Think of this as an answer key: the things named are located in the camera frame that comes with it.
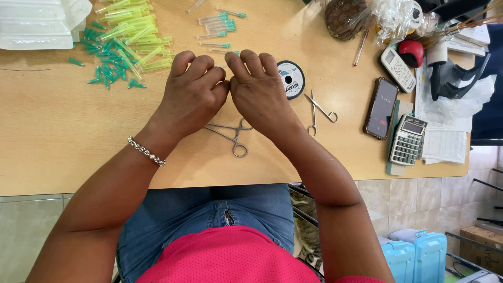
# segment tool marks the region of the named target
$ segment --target surgical scissors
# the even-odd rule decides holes
[[[313,93],[313,90],[311,90],[311,97],[309,97],[307,94],[304,94],[305,96],[307,96],[307,98],[309,98],[309,100],[312,102],[313,104],[313,120],[314,120],[314,125],[312,126],[309,126],[307,127],[307,131],[309,132],[309,129],[313,128],[314,129],[314,135],[312,136],[315,136],[316,133],[317,133],[317,130],[316,130],[316,107],[318,107],[319,110],[321,110],[323,112],[323,114],[325,114],[325,116],[332,122],[332,123],[335,123],[337,122],[337,120],[339,120],[339,117],[337,116],[337,113],[335,112],[330,112],[330,114],[327,114],[319,105],[318,103],[314,100],[314,93]],[[335,114],[336,116],[336,119],[335,121],[332,120],[332,114]]]
[[[237,139],[239,138],[239,132],[241,130],[251,130],[253,129],[253,127],[251,128],[246,128],[246,127],[243,127],[243,119],[241,119],[241,121],[239,122],[239,127],[231,127],[231,126],[225,126],[225,125],[219,125],[219,124],[214,124],[214,123],[207,123],[206,125],[211,125],[211,126],[217,126],[217,127],[224,127],[224,128],[229,128],[229,129],[235,129],[236,130],[236,136],[234,138],[230,138],[224,134],[222,134],[221,132],[215,130],[215,129],[212,129],[208,126],[204,126],[205,128],[207,128],[208,130],[212,130],[214,131],[215,133],[219,134],[219,135],[222,135],[228,139],[230,139],[231,141],[234,142],[234,147],[232,148],[232,153],[234,153],[234,155],[236,155],[237,157],[244,157],[245,155],[248,154],[248,149],[243,145],[243,144],[240,144]],[[244,154],[243,155],[238,155],[236,153],[236,147],[243,147],[244,148]]]

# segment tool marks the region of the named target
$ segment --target hand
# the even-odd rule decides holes
[[[151,121],[160,124],[165,133],[177,140],[204,127],[229,93],[224,69],[214,65],[213,59],[206,55],[196,57],[191,51],[177,54],[164,97]]]
[[[273,142],[289,130],[301,128],[307,132],[288,103],[272,55],[261,53],[257,56],[251,50],[243,50],[241,57],[234,52],[227,53],[225,61],[234,73],[230,79],[232,101],[254,129]]]

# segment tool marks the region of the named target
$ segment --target tabby cat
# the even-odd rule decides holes
[[[316,203],[312,198],[292,190],[290,190],[290,198],[293,206],[318,220]],[[295,233],[302,244],[299,257],[319,271],[322,261],[318,228],[295,213],[293,214],[293,221],[295,223]]]

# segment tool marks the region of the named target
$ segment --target pen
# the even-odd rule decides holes
[[[356,54],[355,62],[353,63],[353,66],[356,67],[358,65],[358,60],[360,60],[360,55],[362,54],[363,50],[363,44],[365,43],[365,39],[369,36],[369,30],[365,32],[365,34],[362,37],[362,41],[360,42],[360,47],[358,47],[358,53]]]

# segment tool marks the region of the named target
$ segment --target pink shirt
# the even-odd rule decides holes
[[[316,274],[263,233],[246,226],[210,228],[170,243],[136,283],[319,282]],[[384,283],[345,277],[337,283]]]

